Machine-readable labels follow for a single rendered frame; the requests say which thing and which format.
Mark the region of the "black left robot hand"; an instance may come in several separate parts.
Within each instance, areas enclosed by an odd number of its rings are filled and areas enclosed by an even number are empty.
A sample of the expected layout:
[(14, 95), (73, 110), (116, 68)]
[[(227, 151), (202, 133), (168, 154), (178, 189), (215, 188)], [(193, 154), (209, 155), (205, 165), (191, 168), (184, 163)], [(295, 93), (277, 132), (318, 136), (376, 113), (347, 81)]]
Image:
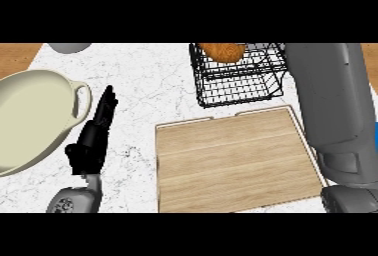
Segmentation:
[(84, 124), (78, 140), (65, 147), (73, 175), (100, 173), (116, 104), (113, 87), (107, 85), (97, 103), (94, 116)]

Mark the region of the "pale wooden tray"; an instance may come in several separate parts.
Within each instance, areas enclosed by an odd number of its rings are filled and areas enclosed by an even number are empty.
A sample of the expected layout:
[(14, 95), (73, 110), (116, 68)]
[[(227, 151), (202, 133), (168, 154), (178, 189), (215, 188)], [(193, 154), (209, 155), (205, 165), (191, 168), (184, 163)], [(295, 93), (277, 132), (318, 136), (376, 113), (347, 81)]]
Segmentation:
[(156, 125), (155, 152), (160, 213), (239, 212), (326, 186), (287, 105)]

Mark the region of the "brown croissant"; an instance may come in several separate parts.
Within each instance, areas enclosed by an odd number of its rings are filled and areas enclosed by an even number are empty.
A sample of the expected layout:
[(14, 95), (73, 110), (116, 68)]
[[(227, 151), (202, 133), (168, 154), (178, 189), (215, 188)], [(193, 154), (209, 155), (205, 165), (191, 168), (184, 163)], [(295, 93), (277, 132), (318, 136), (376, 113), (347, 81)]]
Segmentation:
[(245, 46), (236, 43), (200, 43), (206, 56), (218, 63), (234, 63), (243, 57)]

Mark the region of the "grey round object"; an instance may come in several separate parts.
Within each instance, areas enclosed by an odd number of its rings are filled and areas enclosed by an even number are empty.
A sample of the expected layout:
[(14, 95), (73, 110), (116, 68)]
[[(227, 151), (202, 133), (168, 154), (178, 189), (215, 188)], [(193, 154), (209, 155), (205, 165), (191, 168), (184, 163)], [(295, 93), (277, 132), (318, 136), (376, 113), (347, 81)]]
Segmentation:
[(57, 53), (72, 54), (87, 49), (90, 43), (50, 43), (48, 46)]

